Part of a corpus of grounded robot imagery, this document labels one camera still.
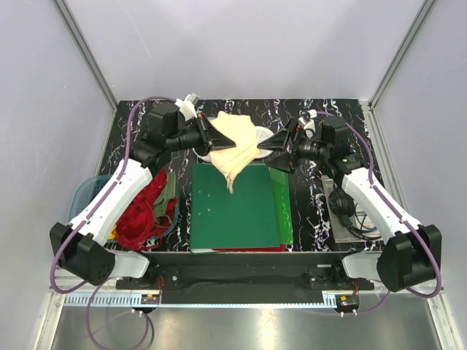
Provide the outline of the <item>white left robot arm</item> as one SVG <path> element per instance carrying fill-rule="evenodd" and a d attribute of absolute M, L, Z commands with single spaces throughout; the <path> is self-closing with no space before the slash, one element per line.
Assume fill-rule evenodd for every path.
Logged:
<path fill-rule="evenodd" d="M 181 101 L 155 103 L 135 141 L 128 141 L 124 158 L 98 195 L 70 223 L 50 229 L 53 263 L 50 283 L 57 289 L 57 268 L 94 286 L 110 278 L 132 278 L 143 289 L 157 281 L 157 270 L 141 252 L 105 249 L 109 234 L 123 212 L 160 170 L 171 154 L 198 149 L 202 155 L 235 147 L 206 117 Z"/>

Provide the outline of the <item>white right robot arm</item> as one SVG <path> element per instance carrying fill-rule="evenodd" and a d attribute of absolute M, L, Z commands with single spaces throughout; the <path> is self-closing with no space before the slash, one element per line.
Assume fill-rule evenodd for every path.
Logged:
<path fill-rule="evenodd" d="M 347 289 L 357 279 L 378 281 L 391 292 L 408 290 L 434 298 L 442 288 L 442 235 L 435 225 L 423 225 L 390 196 L 374 174 L 374 160 L 352 151 L 351 136 L 364 138 L 343 118 L 318 114 L 305 124 L 294 117 L 259 149 L 278 152 L 267 165 L 293 173 L 300 160 L 310 160 L 336 184 L 330 206 L 353 209 L 358 204 L 383 241 L 380 252 L 356 252 L 331 271 L 333 284 Z"/>

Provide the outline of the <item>beige bra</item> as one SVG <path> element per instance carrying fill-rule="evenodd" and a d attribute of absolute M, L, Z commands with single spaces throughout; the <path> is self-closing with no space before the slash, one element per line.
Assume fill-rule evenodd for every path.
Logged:
<path fill-rule="evenodd" d="M 211 151 L 212 164 L 225 177 L 226 187 L 234 193 L 234 180 L 259 154 L 255 125 L 249 115 L 219 112 L 213 126 L 235 142 L 228 149 Z"/>

